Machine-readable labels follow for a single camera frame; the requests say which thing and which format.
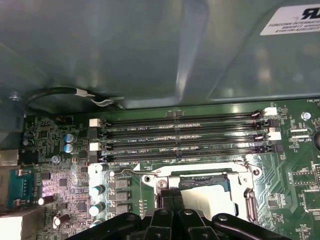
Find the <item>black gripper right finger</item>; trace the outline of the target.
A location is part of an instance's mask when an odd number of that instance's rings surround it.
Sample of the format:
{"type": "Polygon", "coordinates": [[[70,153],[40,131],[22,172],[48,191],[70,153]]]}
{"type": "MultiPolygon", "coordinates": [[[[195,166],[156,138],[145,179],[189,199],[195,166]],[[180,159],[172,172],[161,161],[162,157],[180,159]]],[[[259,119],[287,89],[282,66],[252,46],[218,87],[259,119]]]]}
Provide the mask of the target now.
{"type": "Polygon", "coordinates": [[[180,190],[173,191],[174,213],[179,227],[191,240],[276,240],[278,235],[254,223],[227,213],[207,220],[193,209],[185,208],[180,190]]]}

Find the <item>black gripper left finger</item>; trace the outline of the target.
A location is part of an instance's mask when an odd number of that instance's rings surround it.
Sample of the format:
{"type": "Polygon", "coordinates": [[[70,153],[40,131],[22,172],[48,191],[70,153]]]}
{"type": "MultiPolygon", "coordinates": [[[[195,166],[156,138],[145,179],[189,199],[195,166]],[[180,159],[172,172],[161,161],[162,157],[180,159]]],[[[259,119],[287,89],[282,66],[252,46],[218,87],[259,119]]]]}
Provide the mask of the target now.
{"type": "Polygon", "coordinates": [[[162,190],[159,204],[152,214],[141,218],[125,212],[98,225],[77,233],[69,240],[170,240],[174,218],[174,191],[162,190]]]}

